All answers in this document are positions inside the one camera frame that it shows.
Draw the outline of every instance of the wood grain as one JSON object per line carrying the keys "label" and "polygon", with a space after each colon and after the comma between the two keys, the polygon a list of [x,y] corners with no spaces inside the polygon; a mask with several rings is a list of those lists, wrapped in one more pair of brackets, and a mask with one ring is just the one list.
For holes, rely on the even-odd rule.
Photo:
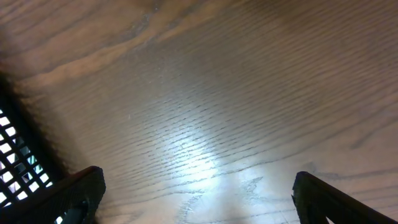
{"label": "wood grain", "polygon": [[398,219],[397,4],[3,1],[0,64],[100,223],[298,223],[301,170]]}

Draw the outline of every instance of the wooden floor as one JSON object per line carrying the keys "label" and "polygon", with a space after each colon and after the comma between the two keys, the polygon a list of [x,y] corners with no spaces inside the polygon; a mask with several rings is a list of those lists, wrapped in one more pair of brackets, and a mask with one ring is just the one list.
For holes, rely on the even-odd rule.
{"label": "wooden floor", "polygon": [[3,0],[1,70],[100,223],[298,223],[307,170],[398,219],[396,0]]}

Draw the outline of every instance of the black grid mesh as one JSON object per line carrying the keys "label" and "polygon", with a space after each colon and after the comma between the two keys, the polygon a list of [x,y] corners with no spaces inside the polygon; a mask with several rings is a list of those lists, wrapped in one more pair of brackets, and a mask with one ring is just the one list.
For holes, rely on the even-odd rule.
{"label": "black grid mesh", "polygon": [[0,108],[0,207],[24,200],[52,180]]}
{"label": "black grid mesh", "polygon": [[0,80],[0,209],[27,200],[65,176],[29,114],[14,99]]}

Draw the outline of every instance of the hardwood surface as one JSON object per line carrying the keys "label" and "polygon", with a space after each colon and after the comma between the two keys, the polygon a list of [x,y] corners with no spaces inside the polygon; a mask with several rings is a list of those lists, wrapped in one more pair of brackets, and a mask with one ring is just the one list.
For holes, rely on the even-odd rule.
{"label": "hardwood surface", "polygon": [[298,223],[307,170],[398,219],[395,0],[3,0],[1,69],[100,223]]}

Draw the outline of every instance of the black plastic basket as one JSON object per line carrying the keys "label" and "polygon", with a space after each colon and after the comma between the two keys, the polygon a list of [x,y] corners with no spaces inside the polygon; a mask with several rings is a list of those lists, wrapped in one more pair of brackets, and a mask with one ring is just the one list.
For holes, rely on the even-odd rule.
{"label": "black plastic basket", "polygon": [[23,106],[0,82],[0,209],[64,177]]}

